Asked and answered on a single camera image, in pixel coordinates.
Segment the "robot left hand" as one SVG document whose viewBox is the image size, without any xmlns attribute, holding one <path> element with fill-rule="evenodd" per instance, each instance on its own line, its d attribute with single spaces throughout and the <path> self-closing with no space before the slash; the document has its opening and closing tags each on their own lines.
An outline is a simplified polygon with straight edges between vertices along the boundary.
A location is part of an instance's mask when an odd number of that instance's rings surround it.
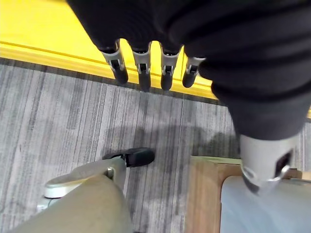
<svg viewBox="0 0 311 233">
<path fill-rule="evenodd" d="M 248 189 L 273 189 L 290 167 L 311 106 L 308 0 L 70 0 L 92 42 L 120 67 L 116 40 L 184 48 L 191 73 L 211 80 L 239 138 Z"/>
</svg>

